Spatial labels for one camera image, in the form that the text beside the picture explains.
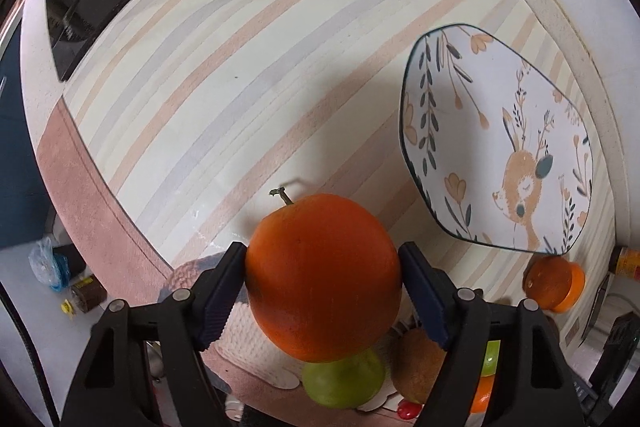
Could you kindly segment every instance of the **floral pattern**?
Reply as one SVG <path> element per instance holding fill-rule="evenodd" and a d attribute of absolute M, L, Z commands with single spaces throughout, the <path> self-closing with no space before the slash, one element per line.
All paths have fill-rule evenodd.
<path fill-rule="evenodd" d="M 402 107 L 402 153 L 443 229 L 514 250 L 571 248 L 588 217 L 592 155 L 548 78 L 488 33 L 445 26 L 414 45 Z"/>

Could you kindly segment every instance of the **orange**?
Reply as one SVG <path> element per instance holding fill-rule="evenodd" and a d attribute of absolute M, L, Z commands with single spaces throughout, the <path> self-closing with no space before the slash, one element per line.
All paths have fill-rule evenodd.
<path fill-rule="evenodd" d="M 486 412 L 486 408 L 489 406 L 489 399 L 491 398 L 491 391 L 494 388 L 495 375 L 490 377 L 480 377 L 478 382 L 478 388 L 476 389 L 476 395 L 474 396 L 474 402 L 471 404 L 471 412 Z"/>
<path fill-rule="evenodd" d="M 551 310 L 569 294 L 572 278 L 569 261 L 556 255 L 545 256 L 529 269 L 524 281 L 524 293 L 543 310 Z"/>
<path fill-rule="evenodd" d="M 265 217 L 246 252 L 255 320 L 305 362 L 333 362 L 372 346 L 400 306 L 398 253 L 359 204 L 315 194 Z"/>
<path fill-rule="evenodd" d="M 578 301 L 582 290 L 584 290 L 584 283 L 586 277 L 584 271 L 578 263 L 569 263 L 571 267 L 571 288 L 566 297 L 557 306 L 551 308 L 551 311 L 556 313 L 564 313 L 571 309 L 571 307 Z"/>

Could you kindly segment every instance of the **deer illustration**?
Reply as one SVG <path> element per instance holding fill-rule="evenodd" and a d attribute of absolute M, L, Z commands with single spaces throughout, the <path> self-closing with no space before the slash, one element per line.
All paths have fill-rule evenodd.
<path fill-rule="evenodd" d="M 511 221 L 513 228 L 522 225 L 527 232 L 527 250 L 535 251 L 540 239 L 533 229 L 533 213 L 536 211 L 542 191 L 542 180 L 549 174 L 554 158 L 548 153 L 545 133 L 554 126 L 549 111 L 545 113 L 545 126 L 538 131 L 538 150 L 535 156 L 525 149 L 527 121 L 522 115 L 522 104 L 526 91 L 520 87 L 522 77 L 518 75 L 518 91 L 514 105 L 515 124 L 509 112 L 502 108 L 502 123 L 507 131 L 513 153 L 504 168 L 502 188 L 493 193 L 494 203 Z"/>

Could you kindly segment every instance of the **white floor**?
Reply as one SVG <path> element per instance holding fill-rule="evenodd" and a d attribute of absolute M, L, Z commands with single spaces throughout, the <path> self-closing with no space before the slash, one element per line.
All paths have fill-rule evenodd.
<path fill-rule="evenodd" d="M 66 393 L 89 339 L 90 328 L 102 315 L 102 309 L 96 308 L 69 319 L 60 309 L 65 299 L 64 291 L 56 293 L 33 276 L 28 261 L 30 250 L 30 244 L 0 250 L 0 280 L 29 330 L 56 408 L 62 414 Z M 44 425 L 50 426 L 27 351 L 2 305 L 0 360 L 35 415 Z"/>

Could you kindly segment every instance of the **black object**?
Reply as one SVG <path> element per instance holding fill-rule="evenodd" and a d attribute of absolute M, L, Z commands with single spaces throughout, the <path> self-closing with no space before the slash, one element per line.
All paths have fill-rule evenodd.
<path fill-rule="evenodd" d="M 589 382 L 599 395 L 599 401 L 608 403 L 611 393 L 620 382 L 640 341 L 640 317 L 629 312 L 616 318 L 602 350 L 598 365 Z"/>
<path fill-rule="evenodd" d="M 54 247 L 53 254 L 66 257 L 66 263 L 70 272 L 69 279 L 73 279 L 73 277 L 80 275 L 86 268 L 86 263 L 80 255 L 78 248 L 76 248 L 76 245 Z"/>
<path fill-rule="evenodd" d="M 224 404 L 209 383 L 200 353 L 222 334 L 244 282 L 246 247 L 232 243 L 218 266 L 189 291 L 158 304 L 130 308 L 112 301 L 92 330 L 71 382 L 63 427 L 160 425 L 145 341 L 159 341 L 182 427 L 228 425 Z"/>
<path fill-rule="evenodd" d="M 625 247 L 620 247 L 620 245 L 615 245 L 613 250 L 611 251 L 611 258 L 609 259 L 609 272 L 615 273 L 618 269 L 618 259 L 620 259 L 620 254 L 622 253 L 622 249 Z"/>
<path fill-rule="evenodd" d="M 176 290 L 159 304 L 130 308 L 125 301 L 113 301 L 94 326 L 78 365 L 62 427 L 84 426 L 88 418 L 96 427 L 158 425 L 146 340 L 162 345 L 182 427 L 228 425 L 199 351 L 222 334 L 244 281 L 245 253 L 244 245 L 233 243 L 190 291 Z M 486 303 L 468 288 L 457 290 L 414 243 L 402 245 L 398 255 L 422 324 L 448 350 L 417 426 L 465 424 L 490 339 L 500 339 L 502 347 L 484 425 L 584 425 L 569 368 L 535 301 L 526 299 L 517 307 Z"/>
<path fill-rule="evenodd" d="M 33 371 L 36 374 L 36 379 L 38 380 L 38 386 L 40 388 L 40 392 L 42 393 L 42 399 L 44 400 L 44 405 L 47 408 L 47 413 L 49 413 L 49 418 L 51 419 L 51 424 L 53 427 L 58 427 L 60 425 L 60 419 L 58 417 L 58 411 L 56 410 L 56 406 L 53 403 L 53 397 L 51 396 L 51 390 L 49 389 L 49 385 L 47 384 L 47 378 L 44 374 L 44 369 L 42 368 L 42 363 L 40 362 L 40 357 L 38 357 L 38 352 L 36 350 L 36 346 L 33 344 L 31 337 L 29 335 L 29 331 L 27 330 L 18 310 L 15 309 L 14 303 L 9 297 L 9 294 L 4 289 L 2 282 L 0 282 L 0 302 L 5 307 L 7 313 L 11 317 L 11 320 L 14 322 L 15 329 L 20 333 L 20 337 L 22 342 L 24 343 L 24 347 L 27 349 L 27 354 L 29 355 L 29 359 L 31 360 L 31 365 L 33 366 Z M 11 392 L 11 387 L 3 386 L 3 391 Z M 25 422 L 25 425 L 33 424 L 33 418 L 30 415 L 25 415 L 24 410 L 20 407 L 20 403 L 16 401 L 15 397 L 12 397 L 12 393 L 7 395 L 3 393 L 4 396 L 0 398 L 0 403 L 3 401 L 9 401 L 11 407 L 8 409 L 7 414 L 13 414 L 16 416 L 22 417 Z"/>
<path fill-rule="evenodd" d="M 238 425 L 236 422 L 231 421 L 231 425 Z M 290 423 L 283 422 L 277 418 L 266 415 L 265 413 L 249 407 L 244 406 L 242 409 L 242 418 L 240 419 L 239 427 L 295 427 Z"/>
<path fill-rule="evenodd" d="M 587 318 L 587 325 L 584 327 L 584 331 L 580 336 L 580 339 L 583 342 L 587 338 L 587 335 L 589 334 L 589 332 L 596 325 L 596 321 L 598 320 L 598 315 L 600 314 L 600 309 L 602 308 L 604 299 L 607 296 L 607 288 L 609 288 L 609 279 L 611 279 L 611 277 L 613 277 L 613 275 L 610 273 L 607 273 L 602 279 L 602 282 L 600 283 L 600 285 L 598 286 L 598 290 L 596 291 L 596 296 L 593 298 L 593 304 L 591 305 L 591 311 L 589 312 L 589 317 Z"/>
<path fill-rule="evenodd" d="M 630 413 L 624 413 L 624 411 L 633 407 L 633 404 L 637 406 L 640 403 L 640 379 L 638 378 L 640 372 L 638 372 L 616 409 L 609 404 L 611 393 L 620 382 L 620 377 L 638 347 L 639 340 L 640 317 L 634 312 L 622 315 L 613 323 L 602 356 L 589 377 L 589 383 L 572 372 L 580 407 L 589 426 L 608 425 L 610 421 L 618 421 L 616 418 L 623 414 L 628 414 L 627 418 L 631 418 Z"/>
<path fill-rule="evenodd" d="M 44 427 L 16 389 L 0 360 L 0 411 L 5 425 Z"/>
<path fill-rule="evenodd" d="M 500 340 L 494 389 L 486 412 L 491 427 L 579 427 L 582 412 L 569 367 L 553 331 L 532 299 L 517 307 L 485 302 L 469 288 L 453 294 L 442 271 L 429 266 L 414 243 L 398 251 L 402 281 L 428 335 L 440 343 L 440 326 L 426 321 L 436 307 L 450 337 L 440 345 L 447 356 L 417 427 L 462 427 L 468 418 L 482 371 L 486 343 Z M 452 309 L 452 300 L 456 310 Z"/>

